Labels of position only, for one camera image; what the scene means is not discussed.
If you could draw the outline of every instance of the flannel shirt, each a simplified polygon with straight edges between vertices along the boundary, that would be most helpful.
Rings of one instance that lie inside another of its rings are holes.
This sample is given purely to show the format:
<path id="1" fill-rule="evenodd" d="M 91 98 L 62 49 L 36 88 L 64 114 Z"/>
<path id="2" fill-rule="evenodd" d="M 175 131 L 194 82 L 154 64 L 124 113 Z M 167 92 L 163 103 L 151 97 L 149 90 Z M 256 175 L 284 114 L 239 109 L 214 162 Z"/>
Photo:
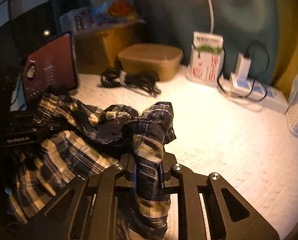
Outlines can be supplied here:
<path id="1" fill-rule="evenodd" d="M 134 190 L 118 210 L 118 239 L 163 239 L 170 196 L 161 191 L 161 160 L 164 144 L 176 138 L 173 115 L 169 102 L 158 102 L 139 115 L 130 106 L 102 110 L 69 96 L 45 95 L 34 121 L 65 118 L 73 129 L 44 140 L 35 167 L 24 162 L 17 172 L 9 197 L 17 219 L 26 223 L 76 175 L 99 174 L 133 152 Z"/>

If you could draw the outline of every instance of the black wire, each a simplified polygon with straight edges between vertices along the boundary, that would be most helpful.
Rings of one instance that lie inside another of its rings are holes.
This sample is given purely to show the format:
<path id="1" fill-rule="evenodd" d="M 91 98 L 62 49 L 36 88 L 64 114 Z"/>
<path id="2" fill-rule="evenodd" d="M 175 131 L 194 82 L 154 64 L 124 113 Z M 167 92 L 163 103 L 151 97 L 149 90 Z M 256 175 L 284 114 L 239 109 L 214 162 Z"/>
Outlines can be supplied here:
<path id="1" fill-rule="evenodd" d="M 267 62 L 267 65 L 266 65 L 266 67 L 265 67 L 265 70 L 262 71 L 261 73 L 259 73 L 259 74 L 253 79 L 253 82 L 252 82 L 252 86 L 251 86 L 251 90 L 250 90 L 250 92 L 249 92 L 247 95 L 244 95 L 244 96 L 232 96 L 230 93 L 228 93 L 227 91 L 225 91 L 224 88 L 222 87 L 222 85 L 220 84 L 220 82 L 219 82 L 219 78 L 220 78 L 220 76 L 223 74 L 223 72 L 224 72 L 224 68 L 225 68 L 225 59 L 226 59 L 225 47 L 223 48 L 223 49 L 224 49 L 224 64 L 223 64 L 222 70 L 221 70 L 221 72 L 220 72 L 220 74 L 219 74 L 219 76 L 218 76 L 218 78 L 217 78 L 217 83 L 218 83 L 218 87 L 220 88 L 220 90 L 222 90 L 223 93 L 225 93 L 225 94 L 227 94 L 227 95 L 230 95 L 230 97 L 232 97 L 232 98 L 245 98 L 245 99 L 248 99 L 248 100 L 250 100 L 250 101 L 252 101 L 252 102 L 254 102 L 254 103 L 259 103 L 259 102 L 261 102 L 262 100 L 264 100 L 264 99 L 266 98 L 267 94 L 268 94 L 268 90 L 267 90 L 266 86 L 265 86 L 263 83 L 261 83 L 260 81 L 258 81 L 258 82 L 262 85 L 262 87 L 264 88 L 264 90 L 265 90 L 265 95 L 263 96 L 263 98 L 261 98 L 260 100 L 254 100 L 254 99 L 249 98 L 249 96 L 250 96 L 250 95 L 252 94 L 252 92 L 253 92 L 253 89 L 254 89 L 255 83 L 256 83 L 256 81 L 257 81 L 257 78 L 258 78 L 259 76 L 261 76 L 262 74 L 264 74 L 264 73 L 268 70 L 269 63 L 270 63 L 270 56 L 269 56 L 269 52 L 268 52 L 266 46 L 265 46 L 263 43 L 261 43 L 260 41 L 251 41 L 251 42 L 248 44 L 248 46 L 247 46 L 247 49 L 246 49 L 246 51 L 245 51 L 245 53 L 244 53 L 244 57 L 246 57 L 246 58 L 249 58 L 249 57 L 250 57 L 250 48 L 251 48 L 252 46 L 254 46 L 254 45 L 258 45 L 258 46 L 260 46 L 260 47 L 265 51 L 265 53 L 266 53 L 266 55 L 267 55 L 267 58 L 268 58 L 268 62 Z"/>
<path id="2" fill-rule="evenodd" d="M 19 90 L 20 90 L 20 83 L 21 80 L 19 80 L 19 84 L 18 84 L 18 89 L 17 89 L 17 94 L 16 94 L 16 98 L 12 101 L 12 103 L 10 104 L 11 106 L 17 101 L 18 95 L 19 95 Z"/>
<path id="3" fill-rule="evenodd" d="M 21 110 L 24 106 L 25 106 L 25 104 L 22 104 L 22 106 L 19 107 L 19 110 Z"/>
<path id="4" fill-rule="evenodd" d="M 107 68 L 101 75 L 101 84 L 105 88 L 121 87 L 120 83 L 121 70 Z M 156 97 L 161 93 L 157 88 L 156 82 L 159 81 L 157 73 L 153 70 L 142 70 L 137 74 L 127 74 L 125 76 L 125 84 L 130 88 L 139 88 L 148 94 Z"/>
<path id="5" fill-rule="evenodd" d="M 11 26 L 11 8 L 10 8 L 10 0 L 7 0 L 7 5 L 8 5 L 8 21 L 10 22 L 10 30 L 11 30 L 11 37 L 13 38 L 12 35 L 12 26 Z"/>

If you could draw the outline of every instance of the charger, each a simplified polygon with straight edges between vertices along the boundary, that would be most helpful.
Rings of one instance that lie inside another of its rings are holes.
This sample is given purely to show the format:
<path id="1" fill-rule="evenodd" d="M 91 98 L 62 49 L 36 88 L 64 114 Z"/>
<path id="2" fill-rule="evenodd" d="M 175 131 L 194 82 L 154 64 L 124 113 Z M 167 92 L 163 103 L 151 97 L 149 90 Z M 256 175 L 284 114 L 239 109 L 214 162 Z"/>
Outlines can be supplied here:
<path id="1" fill-rule="evenodd" d="M 239 53 L 237 66 L 236 66 L 236 79 L 245 82 L 247 80 L 249 69 L 251 65 L 251 59 L 244 57 L 243 54 Z"/>

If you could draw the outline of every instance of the container lid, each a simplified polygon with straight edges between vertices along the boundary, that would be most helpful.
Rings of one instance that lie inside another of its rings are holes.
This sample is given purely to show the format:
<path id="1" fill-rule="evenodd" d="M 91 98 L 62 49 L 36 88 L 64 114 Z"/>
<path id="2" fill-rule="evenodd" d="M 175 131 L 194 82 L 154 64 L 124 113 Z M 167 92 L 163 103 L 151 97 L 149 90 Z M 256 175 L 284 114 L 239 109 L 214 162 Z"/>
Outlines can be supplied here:
<path id="1" fill-rule="evenodd" d="M 182 57 L 182 50 L 168 45 L 135 44 L 122 50 L 118 58 L 148 62 L 174 61 Z"/>
<path id="2" fill-rule="evenodd" d="M 97 27 L 93 30 L 85 30 L 81 32 L 77 32 L 74 34 L 75 38 L 86 38 L 86 37 L 92 37 L 97 34 L 102 34 L 107 31 L 114 31 L 117 29 L 123 29 L 132 25 L 137 25 L 137 24 L 144 24 L 143 20 L 135 20 L 132 22 L 127 22 L 127 23 L 113 23 L 113 24 L 105 24 L 100 27 Z"/>

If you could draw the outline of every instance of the plaid fabric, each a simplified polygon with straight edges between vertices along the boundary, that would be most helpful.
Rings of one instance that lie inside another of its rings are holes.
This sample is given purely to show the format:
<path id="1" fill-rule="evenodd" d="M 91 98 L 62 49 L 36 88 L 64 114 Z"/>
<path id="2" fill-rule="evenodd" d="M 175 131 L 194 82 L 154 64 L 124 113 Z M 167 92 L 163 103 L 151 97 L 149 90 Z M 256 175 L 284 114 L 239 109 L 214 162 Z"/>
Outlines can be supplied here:
<path id="1" fill-rule="evenodd" d="M 119 208 L 118 239 L 163 239 L 170 196 L 161 191 L 161 160 L 163 145 L 176 138 L 171 103 L 158 102 L 139 115 L 130 106 L 102 110 L 47 94 L 34 121 L 56 118 L 65 118 L 73 129 L 42 142 L 34 169 L 26 164 L 19 169 L 9 198 L 18 220 L 26 223 L 76 175 L 99 174 L 123 153 L 134 152 L 134 192 L 121 200 L 127 204 Z"/>

